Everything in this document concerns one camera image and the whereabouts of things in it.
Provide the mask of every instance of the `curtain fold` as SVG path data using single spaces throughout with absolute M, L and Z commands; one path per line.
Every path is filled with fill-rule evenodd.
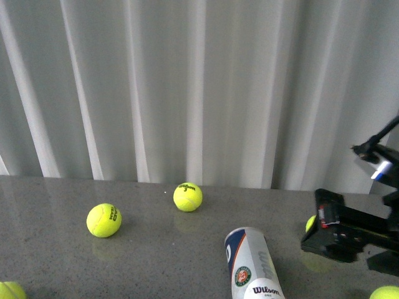
M 398 28 L 397 1 L 0 0 L 0 174 L 386 192 L 349 146 L 399 112 Z

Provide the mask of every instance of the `yellow tennis ball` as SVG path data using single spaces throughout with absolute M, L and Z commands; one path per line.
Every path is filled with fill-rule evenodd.
M 106 238 L 119 230 L 122 223 L 120 211 L 111 204 L 99 204 L 87 215 L 87 228 L 99 238 Z
M 173 201 L 179 210 L 193 212 L 202 203 L 202 191 L 193 183 L 180 184 L 173 193 Z
M 0 299 L 26 299 L 24 289 L 17 282 L 0 282 Z
M 398 299 L 399 298 L 399 287 L 394 285 L 386 285 L 376 289 L 370 299 Z
M 314 221 L 316 219 L 316 215 L 313 215 L 309 220 L 306 222 L 306 228 L 305 231 L 307 232 L 313 225 Z

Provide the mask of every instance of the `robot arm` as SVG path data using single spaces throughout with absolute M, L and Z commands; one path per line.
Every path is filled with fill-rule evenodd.
M 399 188 L 399 152 L 378 144 L 399 123 L 394 118 L 381 132 L 352 149 L 360 159 L 375 168 L 377 181 Z M 399 276 L 399 191 L 383 196 L 390 207 L 387 219 L 345 206 L 341 194 L 318 189 L 315 192 L 316 219 L 301 240 L 304 251 L 322 255 L 339 262 L 354 262 L 357 254 L 368 244 L 385 252 L 367 260 L 370 270 Z

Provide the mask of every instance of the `roland garros logo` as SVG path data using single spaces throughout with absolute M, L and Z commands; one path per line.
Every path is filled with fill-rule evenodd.
M 237 287 L 242 287 L 247 284 L 247 282 L 251 279 L 251 271 L 247 267 L 239 267 L 236 275 L 235 281 Z

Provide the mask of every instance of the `gray countertop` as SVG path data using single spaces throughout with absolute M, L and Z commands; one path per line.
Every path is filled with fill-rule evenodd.
M 0 176 L 0 281 L 29 298 L 231 298 L 224 238 L 256 227 L 267 239 L 287 299 L 368 299 L 399 278 L 300 249 L 312 192 L 202 187 L 202 206 L 179 211 L 176 185 Z M 345 195 L 348 206 L 388 215 L 378 196 Z M 107 239 L 90 234 L 89 210 L 109 202 L 122 213 Z

